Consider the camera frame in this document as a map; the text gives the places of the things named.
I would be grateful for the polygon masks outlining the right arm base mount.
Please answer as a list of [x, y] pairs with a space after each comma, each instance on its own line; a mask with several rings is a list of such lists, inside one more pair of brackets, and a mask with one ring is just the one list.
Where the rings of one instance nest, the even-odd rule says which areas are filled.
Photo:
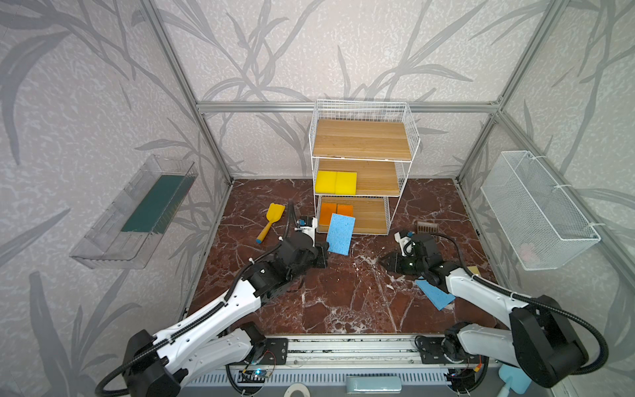
[[418, 335], [414, 345], [423, 364], [456, 365], [464, 367], [479, 367], [485, 359], [478, 355], [467, 353], [454, 337], [443, 335]]

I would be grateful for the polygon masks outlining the clear plastic wall tray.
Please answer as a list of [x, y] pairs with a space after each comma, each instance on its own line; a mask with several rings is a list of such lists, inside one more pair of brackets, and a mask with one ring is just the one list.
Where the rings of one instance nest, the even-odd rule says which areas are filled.
[[145, 268], [197, 177], [192, 160], [150, 155], [69, 256], [93, 270]]

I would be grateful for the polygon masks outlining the blue cellulose sponge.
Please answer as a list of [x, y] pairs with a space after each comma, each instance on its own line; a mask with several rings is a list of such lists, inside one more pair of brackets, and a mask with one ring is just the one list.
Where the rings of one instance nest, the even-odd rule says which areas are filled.
[[348, 256], [356, 219], [334, 213], [327, 233], [328, 251]]
[[426, 295], [428, 300], [439, 311], [442, 311], [443, 309], [445, 309], [449, 304], [452, 304], [456, 299], [456, 297], [453, 294], [448, 294], [446, 292], [443, 292], [440, 288], [433, 286], [428, 281], [425, 281], [423, 279], [417, 279], [415, 281], [415, 284], [416, 286], [418, 286], [419, 289], [421, 289], [421, 291], [423, 291], [423, 294]]

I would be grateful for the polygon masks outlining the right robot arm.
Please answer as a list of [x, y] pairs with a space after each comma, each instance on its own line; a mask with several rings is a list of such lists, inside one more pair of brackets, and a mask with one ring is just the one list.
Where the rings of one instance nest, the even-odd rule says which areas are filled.
[[564, 309], [551, 297], [519, 294], [471, 271], [463, 255], [443, 259], [439, 233], [396, 233], [400, 248], [380, 259], [389, 273], [413, 276], [446, 295], [474, 304], [504, 327], [459, 322], [441, 342], [416, 337], [421, 353], [437, 353], [461, 364], [472, 357], [498, 360], [519, 368], [531, 381], [551, 388], [569, 375], [600, 370], [609, 360], [605, 337], [593, 325]]

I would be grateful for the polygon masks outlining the light blue brush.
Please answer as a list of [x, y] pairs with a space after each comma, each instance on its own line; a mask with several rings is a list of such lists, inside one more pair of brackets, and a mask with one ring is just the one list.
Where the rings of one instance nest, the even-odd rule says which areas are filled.
[[523, 395], [532, 384], [532, 380], [520, 368], [502, 365], [499, 369], [499, 378], [504, 382], [497, 397], [508, 397], [513, 391], [517, 395]]

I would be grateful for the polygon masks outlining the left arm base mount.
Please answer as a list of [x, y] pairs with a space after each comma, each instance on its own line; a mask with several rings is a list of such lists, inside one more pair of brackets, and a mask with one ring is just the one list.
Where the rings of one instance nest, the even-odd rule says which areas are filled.
[[257, 342], [244, 359], [233, 362], [233, 365], [285, 365], [288, 352], [289, 339], [268, 337], [263, 341]]

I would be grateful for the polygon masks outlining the yellow foam sponge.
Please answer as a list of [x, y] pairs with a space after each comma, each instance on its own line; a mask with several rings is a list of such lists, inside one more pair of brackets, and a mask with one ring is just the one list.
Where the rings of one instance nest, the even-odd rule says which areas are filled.
[[315, 180], [315, 193], [317, 195], [335, 195], [337, 186], [337, 172], [319, 170]]
[[357, 194], [357, 172], [337, 172], [335, 194], [355, 196]]

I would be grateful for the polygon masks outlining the yellow toy shovel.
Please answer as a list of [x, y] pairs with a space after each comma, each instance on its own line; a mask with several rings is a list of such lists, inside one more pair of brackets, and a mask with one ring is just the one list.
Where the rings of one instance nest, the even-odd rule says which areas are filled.
[[256, 238], [256, 242], [258, 244], [263, 243], [263, 241], [266, 239], [267, 234], [269, 233], [271, 227], [279, 222], [279, 220], [281, 220], [282, 215], [284, 213], [285, 210], [285, 206], [282, 204], [277, 204], [277, 203], [271, 203], [267, 213], [266, 213], [266, 220], [267, 220], [267, 224], [266, 226], [262, 229], [262, 231], [259, 233], [258, 237]]

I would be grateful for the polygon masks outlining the green circuit board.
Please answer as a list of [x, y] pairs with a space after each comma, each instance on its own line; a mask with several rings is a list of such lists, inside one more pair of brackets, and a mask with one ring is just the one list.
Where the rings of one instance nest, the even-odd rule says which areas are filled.
[[244, 369], [238, 372], [238, 381], [244, 384], [263, 384], [273, 377], [274, 372], [273, 367]]

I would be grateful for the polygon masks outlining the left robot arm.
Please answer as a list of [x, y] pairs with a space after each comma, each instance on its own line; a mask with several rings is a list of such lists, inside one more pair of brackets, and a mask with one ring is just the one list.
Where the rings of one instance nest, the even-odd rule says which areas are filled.
[[127, 344], [122, 365], [95, 388], [97, 396], [177, 396], [203, 373], [263, 355], [266, 337], [254, 324], [230, 327], [289, 291], [308, 270], [327, 266], [329, 244], [317, 241], [318, 218], [289, 205], [284, 235], [250, 261], [226, 292], [177, 324]]

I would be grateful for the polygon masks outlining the beige orange scrub sponge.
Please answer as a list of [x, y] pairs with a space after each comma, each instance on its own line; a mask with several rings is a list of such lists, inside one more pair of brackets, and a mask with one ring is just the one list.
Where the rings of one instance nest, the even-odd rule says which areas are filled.
[[319, 213], [319, 226], [328, 227], [332, 220], [332, 215], [337, 212], [336, 203], [322, 203]]

